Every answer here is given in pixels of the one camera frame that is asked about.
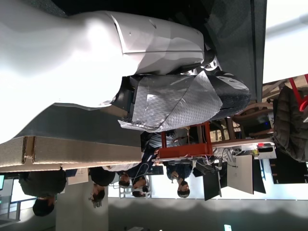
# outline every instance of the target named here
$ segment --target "black shirt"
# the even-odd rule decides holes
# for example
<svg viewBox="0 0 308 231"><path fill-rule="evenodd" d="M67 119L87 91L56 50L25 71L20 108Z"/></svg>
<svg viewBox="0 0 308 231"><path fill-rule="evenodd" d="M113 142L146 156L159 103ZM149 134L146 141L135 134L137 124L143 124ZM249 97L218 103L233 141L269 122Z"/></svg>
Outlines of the black shirt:
<svg viewBox="0 0 308 231"><path fill-rule="evenodd" d="M137 166L132 167L131 169L128 169L126 171L119 171L118 174L122 175L124 172L128 174L130 178L135 178L136 176L143 176L146 174L146 172L153 166L154 162L152 162L153 159L156 158L156 155L154 155L154 152L157 148L153 148L150 145L146 148L144 151L144 155L142 157L141 163L139 163Z"/></svg>
<svg viewBox="0 0 308 231"><path fill-rule="evenodd" d="M91 179L100 186L108 186L115 178L116 173L104 170L102 167L89 168Z"/></svg>
<svg viewBox="0 0 308 231"><path fill-rule="evenodd" d="M24 194L36 197L49 197L63 191L66 184L65 172L38 171L19 174L19 183Z"/></svg>

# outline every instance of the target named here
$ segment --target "dark hair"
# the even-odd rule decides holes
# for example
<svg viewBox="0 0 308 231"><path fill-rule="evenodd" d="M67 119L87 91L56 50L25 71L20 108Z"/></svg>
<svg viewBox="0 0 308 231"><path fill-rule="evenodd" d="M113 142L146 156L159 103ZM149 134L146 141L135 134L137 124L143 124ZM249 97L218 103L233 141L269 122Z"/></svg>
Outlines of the dark hair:
<svg viewBox="0 0 308 231"><path fill-rule="evenodd" d="M123 180L120 180L120 181L119 181L119 186L120 186L121 188L127 188L129 185L130 185L130 182L129 182L129 181L128 181L128 182L123 181Z"/></svg>
<svg viewBox="0 0 308 231"><path fill-rule="evenodd" d="M32 209L35 216L44 217L53 211L54 205L48 206L48 200L37 199Z"/></svg>
<svg viewBox="0 0 308 231"><path fill-rule="evenodd" d="M132 194L134 197L145 197L145 194L141 193L140 191L133 191Z"/></svg>
<svg viewBox="0 0 308 231"><path fill-rule="evenodd" d="M100 202L104 199L105 197L105 190L100 190L98 194L93 194L93 203Z"/></svg>
<svg viewBox="0 0 308 231"><path fill-rule="evenodd" d="M189 196L189 194L191 193L190 190L187 190L187 191L178 191L178 196L181 197L181 198L186 198Z"/></svg>
<svg viewBox="0 0 308 231"><path fill-rule="evenodd" d="M144 192L144 193L148 193L149 192L149 187L148 186L143 186L142 187L142 191Z"/></svg>

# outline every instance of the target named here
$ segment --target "white shirt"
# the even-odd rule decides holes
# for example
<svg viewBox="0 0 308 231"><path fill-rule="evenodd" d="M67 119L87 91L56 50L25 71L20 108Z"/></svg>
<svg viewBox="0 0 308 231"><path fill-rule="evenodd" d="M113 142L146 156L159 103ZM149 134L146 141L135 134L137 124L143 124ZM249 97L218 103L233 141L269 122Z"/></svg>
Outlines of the white shirt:
<svg viewBox="0 0 308 231"><path fill-rule="evenodd" d="M135 166L137 166L139 163L134 164L123 164L123 165L110 165L110 166L103 166L103 169L110 172L118 172L118 171L126 171L129 170Z"/></svg>

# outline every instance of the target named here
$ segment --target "beige panel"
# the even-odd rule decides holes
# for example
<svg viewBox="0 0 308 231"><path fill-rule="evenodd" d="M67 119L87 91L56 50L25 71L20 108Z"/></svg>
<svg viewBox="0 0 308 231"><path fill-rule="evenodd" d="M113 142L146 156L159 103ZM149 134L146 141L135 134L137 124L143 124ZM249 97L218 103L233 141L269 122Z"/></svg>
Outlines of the beige panel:
<svg viewBox="0 0 308 231"><path fill-rule="evenodd" d="M24 138L0 144L0 167L22 165Z"/></svg>
<svg viewBox="0 0 308 231"><path fill-rule="evenodd" d="M75 164L62 164L63 170L67 169L76 169L76 168L85 168L85 167L101 167L109 165L122 165L122 164L131 164L131 162L94 162L94 163L75 163Z"/></svg>
<svg viewBox="0 0 308 231"><path fill-rule="evenodd" d="M228 161L227 185L245 193L254 194L252 155L236 156L236 162Z"/></svg>
<svg viewBox="0 0 308 231"><path fill-rule="evenodd" d="M47 171L47 170L59 170L60 164L41 164L34 165L32 159L26 159L24 165L0 167L0 172L28 172L28 171Z"/></svg>
<svg viewBox="0 0 308 231"><path fill-rule="evenodd" d="M36 137L35 164L141 161L140 147Z"/></svg>

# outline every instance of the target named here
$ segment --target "computer monitor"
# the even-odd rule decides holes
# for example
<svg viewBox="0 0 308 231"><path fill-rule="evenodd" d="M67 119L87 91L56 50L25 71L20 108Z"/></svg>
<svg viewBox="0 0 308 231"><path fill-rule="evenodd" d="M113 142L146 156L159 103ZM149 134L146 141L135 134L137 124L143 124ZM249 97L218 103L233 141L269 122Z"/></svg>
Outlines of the computer monitor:
<svg viewBox="0 0 308 231"><path fill-rule="evenodd" d="M253 184L255 192L266 193L261 174L260 160L253 160Z"/></svg>
<svg viewBox="0 0 308 231"><path fill-rule="evenodd" d="M220 195L219 172L209 172L203 176L204 200L207 201Z"/></svg>
<svg viewBox="0 0 308 231"><path fill-rule="evenodd" d="M252 155L235 156L228 160L227 185L240 191L254 194Z"/></svg>
<svg viewBox="0 0 308 231"><path fill-rule="evenodd" d="M3 185L4 185L4 175L0 175L0 190L3 189Z"/></svg>

